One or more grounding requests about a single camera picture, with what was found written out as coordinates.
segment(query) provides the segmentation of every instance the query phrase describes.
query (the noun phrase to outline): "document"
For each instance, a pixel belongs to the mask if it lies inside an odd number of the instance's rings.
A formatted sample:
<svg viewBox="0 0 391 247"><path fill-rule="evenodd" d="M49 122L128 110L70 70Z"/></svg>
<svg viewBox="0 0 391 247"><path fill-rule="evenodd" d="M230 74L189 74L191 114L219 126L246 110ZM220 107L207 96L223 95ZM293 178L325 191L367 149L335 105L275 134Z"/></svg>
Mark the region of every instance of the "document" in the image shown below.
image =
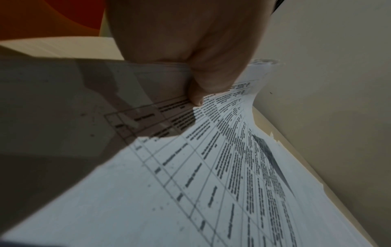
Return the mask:
<svg viewBox="0 0 391 247"><path fill-rule="evenodd" d="M252 61L229 90L195 107L186 65L1 60L2 166L43 162L47 173L36 181L59 167L90 170L0 243L370 246L322 185L255 126L254 98L276 66Z"/></svg>

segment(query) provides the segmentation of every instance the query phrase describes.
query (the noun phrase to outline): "wall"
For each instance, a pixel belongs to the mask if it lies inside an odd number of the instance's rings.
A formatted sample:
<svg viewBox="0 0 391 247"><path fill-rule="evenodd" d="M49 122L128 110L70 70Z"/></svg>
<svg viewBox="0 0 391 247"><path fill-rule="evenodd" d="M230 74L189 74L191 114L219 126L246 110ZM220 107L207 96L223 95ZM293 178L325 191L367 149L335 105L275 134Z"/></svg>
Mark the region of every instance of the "wall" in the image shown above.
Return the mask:
<svg viewBox="0 0 391 247"><path fill-rule="evenodd" d="M254 106L380 246L391 246L391 1L286 0L256 58L285 65Z"/></svg>

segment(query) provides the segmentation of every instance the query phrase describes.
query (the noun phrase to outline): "paper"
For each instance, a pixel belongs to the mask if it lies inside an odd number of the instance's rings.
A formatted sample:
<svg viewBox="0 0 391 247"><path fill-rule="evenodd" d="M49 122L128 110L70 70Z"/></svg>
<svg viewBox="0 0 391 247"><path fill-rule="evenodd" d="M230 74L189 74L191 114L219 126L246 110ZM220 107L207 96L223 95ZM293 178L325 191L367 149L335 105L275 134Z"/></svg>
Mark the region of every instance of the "paper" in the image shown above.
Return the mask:
<svg viewBox="0 0 391 247"><path fill-rule="evenodd" d="M3 243L370 246L321 184L255 126L252 103L274 61L252 62L202 107L185 96L184 65L0 64L1 153L31 166L91 169Z"/></svg>

